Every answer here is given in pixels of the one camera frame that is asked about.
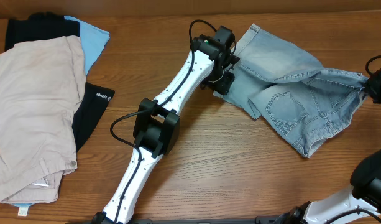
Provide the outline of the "light blue denim shorts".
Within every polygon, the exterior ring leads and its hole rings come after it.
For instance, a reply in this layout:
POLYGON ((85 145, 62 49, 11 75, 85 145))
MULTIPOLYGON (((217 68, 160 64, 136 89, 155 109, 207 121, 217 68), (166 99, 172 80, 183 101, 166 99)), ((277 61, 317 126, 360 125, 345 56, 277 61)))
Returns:
POLYGON ((226 95, 214 95, 263 117, 301 156, 311 157, 346 129, 367 97, 361 73, 326 68, 307 51, 252 24, 237 43, 240 60, 226 95))

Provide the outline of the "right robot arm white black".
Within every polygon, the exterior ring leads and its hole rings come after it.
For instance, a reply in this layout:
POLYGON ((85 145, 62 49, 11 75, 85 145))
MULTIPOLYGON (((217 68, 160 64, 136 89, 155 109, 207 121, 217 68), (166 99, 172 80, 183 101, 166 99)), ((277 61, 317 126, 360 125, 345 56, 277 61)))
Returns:
POLYGON ((350 223, 368 216, 381 223, 381 149, 359 163, 351 175, 350 186, 324 200, 295 207, 274 222, 350 223))

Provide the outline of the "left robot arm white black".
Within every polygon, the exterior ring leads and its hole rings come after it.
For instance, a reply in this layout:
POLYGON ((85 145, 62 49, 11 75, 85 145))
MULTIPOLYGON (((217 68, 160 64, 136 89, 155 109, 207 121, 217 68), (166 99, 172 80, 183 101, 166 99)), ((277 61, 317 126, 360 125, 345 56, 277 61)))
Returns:
POLYGON ((153 168, 178 139, 180 113, 196 87, 206 85, 228 92, 234 76, 225 69, 238 61, 235 49, 231 37, 201 35, 191 40, 188 58, 175 78, 153 100, 144 98, 134 113, 131 161, 111 200, 92 223, 129 223, 153 168))

